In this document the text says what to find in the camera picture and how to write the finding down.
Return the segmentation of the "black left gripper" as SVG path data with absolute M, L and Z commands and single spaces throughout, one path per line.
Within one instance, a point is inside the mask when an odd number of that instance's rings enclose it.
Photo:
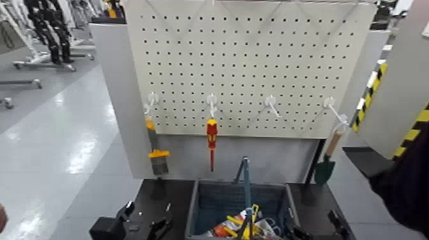
M 134 212 L 135 203 L 127 202 L 113 217 L 99 217 L 89 229 L 89 235 L 94 240 L 124 240 L 124 239 L 162 239 L 173 227 L 172 215 L 165 216 L 159 221 L 152 221 L 148 226 L 142 222 L 130 219 Z

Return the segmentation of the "bare person hand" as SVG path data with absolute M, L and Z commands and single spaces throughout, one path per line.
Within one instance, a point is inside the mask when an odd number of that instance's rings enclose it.
M 3 232 L 6 224 L 8 222 L 8 215 L 2 204 L 0 204 L 0 233 Z

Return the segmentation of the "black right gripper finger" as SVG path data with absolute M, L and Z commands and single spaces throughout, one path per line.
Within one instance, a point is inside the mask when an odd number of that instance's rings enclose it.
M 285 238 L 290 240 L 312 240 L 313 236 L 296 225 L 293 214 L 289 212 L 285 215 Z
M 335 228 L 335 234 L 340 236 L 343 240 L 349 240 L 350 232 L 346 227 L 345 220 L 338 214 L 338 212 L 334 209 L 331 209 L 328 212 L 327 217 Z

